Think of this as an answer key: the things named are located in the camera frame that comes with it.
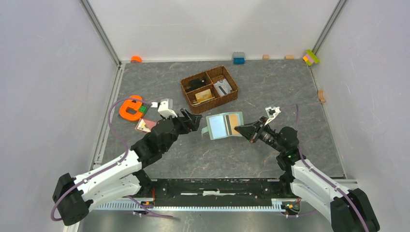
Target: green block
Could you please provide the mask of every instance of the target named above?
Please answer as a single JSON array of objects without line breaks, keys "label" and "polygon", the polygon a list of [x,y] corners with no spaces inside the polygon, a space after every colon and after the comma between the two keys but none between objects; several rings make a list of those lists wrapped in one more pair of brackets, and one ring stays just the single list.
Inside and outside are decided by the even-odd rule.
[{"label": "green block", "polygon": [[147,112],[147,110],[148,110],[148,108],[143,106],[143,105],[140,106],[140,108],[138,109],[139,112],[144,113],[144,114]]},{"label": "green block", "polygon": [[306,53],[309,54],[310,57],[312,57],[312,59],[315,63],[320,62],[319,58],[315,54],[313,54],[313,52],[311,50],[306,50]]}]

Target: orange cap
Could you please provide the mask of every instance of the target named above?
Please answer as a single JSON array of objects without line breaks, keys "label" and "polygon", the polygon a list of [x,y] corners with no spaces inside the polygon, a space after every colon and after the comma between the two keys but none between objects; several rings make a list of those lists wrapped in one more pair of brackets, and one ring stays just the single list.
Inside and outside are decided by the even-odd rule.
[{"label": "orange cap", "polygon": [[141,63],[142,59],[139,56],[131,57],[131,63]]}]

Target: orange toy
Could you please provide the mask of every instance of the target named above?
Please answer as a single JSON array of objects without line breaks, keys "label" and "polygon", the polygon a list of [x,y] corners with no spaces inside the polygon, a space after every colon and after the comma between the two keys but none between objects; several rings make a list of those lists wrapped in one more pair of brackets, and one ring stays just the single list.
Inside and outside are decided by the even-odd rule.
[{"label": "orange toy", "polygon": [[[142,98],[138,95],[132,95],[130,96],[130,98],[142,100]],[[121,115],[121,117],[131,122],[138,121],[144,115],[144,113],[139,111],[141,106],[142,102],[140,101],[125,100],[121,108],[119,109],[119,115]],[[130,109],[135,110],[136,113],[128,113],[128,110]]]},{"label": "orange toy", "polygon": [[131,63],[141,63],[142,59],[138,56],[131,57]]}]

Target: gray marble floor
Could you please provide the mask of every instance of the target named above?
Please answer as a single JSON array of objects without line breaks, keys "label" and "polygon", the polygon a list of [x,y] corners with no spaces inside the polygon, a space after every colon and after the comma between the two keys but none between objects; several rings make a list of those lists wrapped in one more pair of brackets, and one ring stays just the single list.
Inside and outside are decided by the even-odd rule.
[{"label": "gray marble floor", "polygon": [[[202,115],[242,111],[245,123],[265,116],[269,105],[300,105],[298,137],[303,153],[324,173],[343,176],[335,145],[316,94],[309,68],[302,60],[249,60],[244,65],[231,61],[165,62],[127,64],[118,99],[140,95],[147,101],[164,98],[174,100],[174,110],[189,108],[180,87],[180,80],[224,65],[239,87],[238,99]],[[122,119],[116,108],[113,125],[132,145],[144,134],[135,130],[135,123]],[[151,108],[145,118],[159,120]],[[283,111],[270,123],[280,130],[294,126],[295,109]],[[206,126],[202,121],[200,129]],[[103,163],[124,152],[122,143],[110,133],[106,141]],[[276,163],[278,152],[262,142],[250,144],[244,138],[229,137],[211,141],[200,132],[181,135],[159,161],[145,168],[151,178],[221,178],[279,177],[283,171]]]}]

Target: wooden block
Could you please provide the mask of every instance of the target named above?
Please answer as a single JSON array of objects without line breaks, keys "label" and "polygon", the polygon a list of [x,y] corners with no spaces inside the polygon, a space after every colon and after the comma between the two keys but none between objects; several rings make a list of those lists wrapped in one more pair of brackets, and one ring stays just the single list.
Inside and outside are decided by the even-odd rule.
[{"label": "wooden block", "polygon": [[321,104],[326,102],[326,99],[323,97],[323,89],[318,90],[318,98]]}]

